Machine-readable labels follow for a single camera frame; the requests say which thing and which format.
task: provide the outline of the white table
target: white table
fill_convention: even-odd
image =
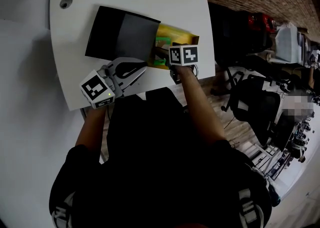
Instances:
[[[79,89],[79,83],[93,69],[98,70],[109,62],[85,56],[99,6],[141,14],[200,36],[198,78],[215,75],[214,44],[207,0],[73,0],[67,9],[60,8],[60,2],[50,0],[51,39],[58,76],[70,110],[89,106]],[[125,95],[173,84],[168,70],[148,67],[143,76],[126,89]]]

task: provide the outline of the white box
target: white box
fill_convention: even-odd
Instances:
[[[96,70],[90,72],[79,84],[79,87],[93,109],[100,108],[115,101],[115,93],[108,87],[105,80],[99,76]]]
[[[190,66],[198,63],[197,45],[179,45],[169,47],[169,63],[173,66]]]

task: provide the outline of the cable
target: cable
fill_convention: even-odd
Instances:
[[[228,123],[228,125],[226,125],[223,129],[225,129],[226,127],[228,127],[230,125],[230,123],[234,120],[235,116],[233,116],[232,120],[230,120],[230,122]]]
[[[108,119],[109,119],[109,122],[110,122],[110,115],[109,115],[109,105],[106,106],[106,113],[108,115]]]

